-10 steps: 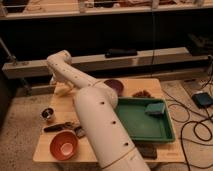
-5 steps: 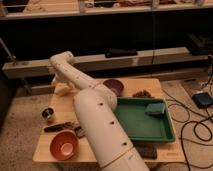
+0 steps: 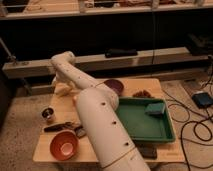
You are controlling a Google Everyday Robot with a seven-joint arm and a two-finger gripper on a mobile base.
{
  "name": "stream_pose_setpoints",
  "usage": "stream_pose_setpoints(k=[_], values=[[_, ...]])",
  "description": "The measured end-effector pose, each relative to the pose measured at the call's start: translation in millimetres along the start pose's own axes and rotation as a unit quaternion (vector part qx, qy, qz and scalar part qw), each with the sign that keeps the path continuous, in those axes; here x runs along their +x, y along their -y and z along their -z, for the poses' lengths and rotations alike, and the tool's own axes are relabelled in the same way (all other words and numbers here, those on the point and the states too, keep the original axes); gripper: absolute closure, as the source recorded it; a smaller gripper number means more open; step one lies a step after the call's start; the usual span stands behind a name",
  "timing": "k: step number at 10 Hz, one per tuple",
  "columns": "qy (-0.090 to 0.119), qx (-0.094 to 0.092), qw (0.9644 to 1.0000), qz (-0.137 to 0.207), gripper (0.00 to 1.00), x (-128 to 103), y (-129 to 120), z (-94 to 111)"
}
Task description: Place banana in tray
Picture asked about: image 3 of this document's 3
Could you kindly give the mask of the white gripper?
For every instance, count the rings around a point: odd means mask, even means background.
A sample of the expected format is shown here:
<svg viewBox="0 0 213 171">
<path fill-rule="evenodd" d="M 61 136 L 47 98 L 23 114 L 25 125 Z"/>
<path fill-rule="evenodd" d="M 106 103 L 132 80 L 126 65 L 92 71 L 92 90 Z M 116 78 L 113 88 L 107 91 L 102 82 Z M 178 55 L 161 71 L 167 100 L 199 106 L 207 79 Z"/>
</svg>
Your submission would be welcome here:
<svg viewBox="0 0 213 171">
<path fill-rule="evenodd" d="M 59 97 L 68 95 L 75 88 L 72 81 L 65 82 L 58 75 L 54 76 L 52 85 L 55 87 L 54 94 Z"/>
</svg>

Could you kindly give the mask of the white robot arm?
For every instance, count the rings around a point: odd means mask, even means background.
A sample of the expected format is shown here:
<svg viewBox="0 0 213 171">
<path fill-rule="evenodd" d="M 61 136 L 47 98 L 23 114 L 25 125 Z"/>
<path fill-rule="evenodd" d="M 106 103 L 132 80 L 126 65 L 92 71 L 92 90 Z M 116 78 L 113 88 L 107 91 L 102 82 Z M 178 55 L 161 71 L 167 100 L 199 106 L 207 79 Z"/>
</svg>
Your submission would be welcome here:
<svg viewBox="0 0 213 171">
<path fill-rule="evenodd" d="M 74 62 L 70 51 L 51 58 L 56 77 L 80 89 L 76 110 L 103 171 L 151 171 L 115 113 L 118 95 Z"/>
</svg>

